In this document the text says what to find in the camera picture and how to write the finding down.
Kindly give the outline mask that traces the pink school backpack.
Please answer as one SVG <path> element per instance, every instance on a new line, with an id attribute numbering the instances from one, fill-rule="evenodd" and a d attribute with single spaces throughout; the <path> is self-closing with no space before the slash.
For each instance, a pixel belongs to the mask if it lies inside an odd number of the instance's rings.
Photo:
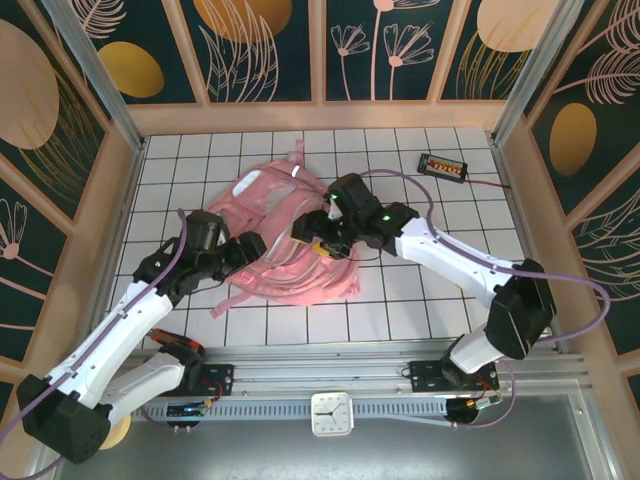
<path id="1" fill-rule="evenodd" d="M 255 232 L 266 245 L 260 259 L 227 278 L 240 292 L 216 305 L 214 318 L 250 298 L 307 307 L 360 293 L 356 251 L 332 259 L 319 246 L 291 237 L 301 215 L 327 209 L 326 193 L 305 168 L 304 141 L 299 139 L 285 159 L 249 169 L 206 207 L 224 220 L 231 237 Z"/>

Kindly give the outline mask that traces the red black utility knife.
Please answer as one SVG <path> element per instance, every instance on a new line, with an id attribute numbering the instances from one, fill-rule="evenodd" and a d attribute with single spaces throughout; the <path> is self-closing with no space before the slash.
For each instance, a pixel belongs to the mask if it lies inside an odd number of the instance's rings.
<path id="1" fill-rule="evenodd" d="M 147 336 L 152 341 L 163 346 L 168 346 L 173 343 L 178 343 L 196 352 L 202 352 L 204 350 L 204 347 L 200 343 L 196 342 L 195 340 L 192 340 L 183 335 L 168 332 L 163 329 L 154 328 L 148 332 Z"/>

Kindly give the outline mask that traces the white square clock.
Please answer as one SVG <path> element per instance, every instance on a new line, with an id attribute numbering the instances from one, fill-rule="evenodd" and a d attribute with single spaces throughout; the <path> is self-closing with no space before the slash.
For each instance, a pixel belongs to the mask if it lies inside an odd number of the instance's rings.
<path id="1" fill-rule="evenodd" d="M 354 428 L 353 400 L 346 392 L 320 392 L 311 397 L 311 430 L 319 438 L 349 435 Z"/>

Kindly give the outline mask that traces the round yellow sponge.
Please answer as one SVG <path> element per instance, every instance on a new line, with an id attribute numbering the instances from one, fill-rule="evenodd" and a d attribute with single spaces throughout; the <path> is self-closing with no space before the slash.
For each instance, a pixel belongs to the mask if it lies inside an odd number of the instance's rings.
<path id="1" fill-rule="evenodd" d="M 125 416 L 115 426 L 111 428 L 104 442 L 99 447 L 100 450 L 108 450 L 120 443 L 127 435 L 132 419 L 130 415 Z"/>

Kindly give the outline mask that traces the aluminium mounting rail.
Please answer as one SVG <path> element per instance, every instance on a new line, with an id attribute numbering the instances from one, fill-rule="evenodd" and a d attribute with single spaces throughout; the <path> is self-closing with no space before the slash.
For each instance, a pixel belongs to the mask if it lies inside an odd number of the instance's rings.
<path id="1" fill-rule="evenodd" d="M 247 398 L 302 398 L 320 391 L 344 391 L 355 398 L 411 393 L 406 366 L 437 360 L 448 340 L 380 341 L 209 348 L 205 360 L 232 364 L 232 395 Z M 500 391 L 507 398 L 590 390 L 592 381 L 580 355 L 534 348 L 523 361 L 497 365 Z"/>

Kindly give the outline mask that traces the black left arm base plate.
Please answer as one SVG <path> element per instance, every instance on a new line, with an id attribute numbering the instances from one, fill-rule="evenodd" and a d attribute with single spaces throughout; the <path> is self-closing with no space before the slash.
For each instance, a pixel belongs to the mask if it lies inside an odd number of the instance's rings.
<path id="1" fill-rule="evenodd" d="M 168 397 L 230 396 L 234 383 L 234 366 L 231 364 L 204 364 L 192 386 L 181 385 L 164 393 Z"/>

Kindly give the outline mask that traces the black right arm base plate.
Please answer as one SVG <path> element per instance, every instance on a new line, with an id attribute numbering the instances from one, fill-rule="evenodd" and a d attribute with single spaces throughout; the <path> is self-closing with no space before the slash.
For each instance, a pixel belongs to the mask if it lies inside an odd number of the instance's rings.
<path id="1" fill-rule="evenodd" d="M 412 361 L 408 367 L 414 393 L 476 392 L 484 388 L 500 388 L 494 363 L 489 363 L 472 374 L 465 373 L 444 360 Z"/>

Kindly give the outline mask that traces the aluminium frame post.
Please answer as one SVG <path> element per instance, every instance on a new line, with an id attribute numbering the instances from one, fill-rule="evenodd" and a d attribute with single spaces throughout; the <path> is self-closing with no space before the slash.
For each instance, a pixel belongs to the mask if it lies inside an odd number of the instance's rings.
<path id="1" fill-rule="evenodd" d="M 494 146 L 499 146 L 511 133 L 525 106 L 532 97 L 544 71 L 559 49 L 562 39 L 560 30 L 564 26 L 564 16 L 571 10 L 573 0 L 557 0 L 536 45 L 529 54 L 524 67 L 511 91 L 503 112 L 491 133 Z"/>
<path id="2" fill-rule="evenodd" d="M 121 133 L 130 146 L 136 152 L 140 152 L 144 145 L 144 136 L 135 125 L 123 97 L 116 89 L 93 43 L 84 33 L 72 7 L 67 0 L 41 1 Z"/>

